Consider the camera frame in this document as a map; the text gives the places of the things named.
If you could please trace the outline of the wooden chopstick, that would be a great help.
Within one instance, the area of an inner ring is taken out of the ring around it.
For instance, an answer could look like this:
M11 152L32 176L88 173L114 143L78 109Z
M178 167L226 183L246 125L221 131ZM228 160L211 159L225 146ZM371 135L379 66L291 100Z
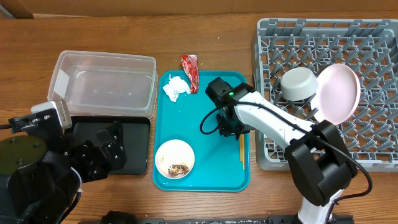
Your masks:
M239 143L240 143L240 161L242 162L243 170L245 170L245 146L244 146L244 135L243 134L240 135Z
M244 149L244 140L243 140L243 135L241 134L239 136L239 160L243 162L243 149Z

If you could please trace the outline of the white napkin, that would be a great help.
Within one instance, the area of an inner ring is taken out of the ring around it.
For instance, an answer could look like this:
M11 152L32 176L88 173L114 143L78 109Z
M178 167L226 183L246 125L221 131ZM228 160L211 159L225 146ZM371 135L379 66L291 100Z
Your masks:
M186 93L190 94L190 87L185 80L182 80L179 76L172 77L169 75L168 84L163 86L165 94L169 97L170 101L176 102L179 94Z

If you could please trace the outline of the red snack wrapper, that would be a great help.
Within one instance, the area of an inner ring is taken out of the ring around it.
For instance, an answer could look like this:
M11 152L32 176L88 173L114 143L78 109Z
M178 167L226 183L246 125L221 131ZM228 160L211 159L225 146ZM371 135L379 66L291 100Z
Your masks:
M183 70L190 80L190 93L197 93L200 82L197 55L182 55L180 59Z

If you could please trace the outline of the pink round plate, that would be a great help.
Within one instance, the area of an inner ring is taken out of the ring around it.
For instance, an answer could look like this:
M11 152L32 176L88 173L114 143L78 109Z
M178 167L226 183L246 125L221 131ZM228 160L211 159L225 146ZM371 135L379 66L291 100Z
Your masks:
M358 106L361 88L359 78L347 65L336 63L325 68L317 77L318 90L310 101L317 109L314 118L334 125L346 121Z

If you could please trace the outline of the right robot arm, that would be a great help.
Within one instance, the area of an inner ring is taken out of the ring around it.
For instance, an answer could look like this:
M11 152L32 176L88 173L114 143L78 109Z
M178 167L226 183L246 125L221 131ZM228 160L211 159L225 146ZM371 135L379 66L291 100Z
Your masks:
M285 152L294 184L303 196L300 210L288 223L354 222L351 216L331 213L336 199L358 173L334 124L296 118L246 83L233 88L218 77L205 93L216 106L216 130L222 136L239 138L256 129Z

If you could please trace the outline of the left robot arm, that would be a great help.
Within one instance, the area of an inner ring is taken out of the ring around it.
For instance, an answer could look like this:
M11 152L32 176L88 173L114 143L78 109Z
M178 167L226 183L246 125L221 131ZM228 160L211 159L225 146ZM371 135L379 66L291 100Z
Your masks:
M1 223L61 223L86 182L124 167L123 127L115 121L74 145L56 116L11 118L21 135L1 141Z

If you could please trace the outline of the grey dishwasher rack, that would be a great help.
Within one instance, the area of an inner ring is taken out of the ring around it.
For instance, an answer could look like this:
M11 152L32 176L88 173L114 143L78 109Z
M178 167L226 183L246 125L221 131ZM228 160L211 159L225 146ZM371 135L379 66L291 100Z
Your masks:
M397 21L382 19L281 19L257 23L252 40L255 89L299 118L314 121L310 99L287 101L285 72L306 67L319 75L342 63L358 76L356 111L338 125L351 155L370 172L397 170Z

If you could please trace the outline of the teal serving tray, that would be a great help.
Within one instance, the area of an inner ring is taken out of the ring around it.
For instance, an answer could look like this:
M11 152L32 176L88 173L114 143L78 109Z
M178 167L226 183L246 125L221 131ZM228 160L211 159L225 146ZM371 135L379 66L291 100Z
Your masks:
M182 93L176 102L170 101L162 89L169 79L180 77L189 81L182 70L170 70L159 79L159 94L155 122L154 148L179 139L189 144L195 154L193 169L181 179L164 177L153 170L152 180L161 190L240 192L250 182L249 135L244 136L245 161L240 161L239 141L234 136L224 137L215 131L215 104L205 93L209 82L220 77L236 87L246 82L244 75L234 71L201 70L198 93Z

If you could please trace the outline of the black plastic tray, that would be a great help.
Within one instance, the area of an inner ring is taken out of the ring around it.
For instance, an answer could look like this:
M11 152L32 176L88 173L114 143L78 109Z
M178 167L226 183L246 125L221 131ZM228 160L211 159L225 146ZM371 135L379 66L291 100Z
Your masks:
M144 175L147 169L149 148L150 120L145 117L128 116L73 116L73 126L66 129L74 137L75 144L91 141L94 146L100 146L95 135L99 129L119 121L123 126L123 148L127 161L123 169L113 170L115 175Z

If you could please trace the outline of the pink bowl with food scraps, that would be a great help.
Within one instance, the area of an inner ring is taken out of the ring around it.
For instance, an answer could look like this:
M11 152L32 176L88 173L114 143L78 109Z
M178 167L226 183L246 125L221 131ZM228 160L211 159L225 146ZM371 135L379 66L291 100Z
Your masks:
M195 164L195 154L192 147L185 141L172 139L164 142L155 153L155 167L158 172L168 179L181 179L188 175ZM190 171L184 176L172 177L168 168L172 164L185 164Z

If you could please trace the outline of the food scraps in bowl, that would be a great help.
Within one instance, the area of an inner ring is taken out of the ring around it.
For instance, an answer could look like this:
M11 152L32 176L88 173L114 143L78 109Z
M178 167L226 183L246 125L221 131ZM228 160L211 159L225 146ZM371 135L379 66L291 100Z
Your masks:
M190 171L190 168L185 164L172 164L168 168L168 173L172 177L184 176Z

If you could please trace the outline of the clear plastic storage bin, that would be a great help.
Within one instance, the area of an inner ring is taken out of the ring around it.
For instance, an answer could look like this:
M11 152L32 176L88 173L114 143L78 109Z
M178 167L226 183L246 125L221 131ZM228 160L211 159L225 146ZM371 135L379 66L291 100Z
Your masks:
M156 68L150 56L65 50L55 64L47 99L64 100L72 116L151 118Z

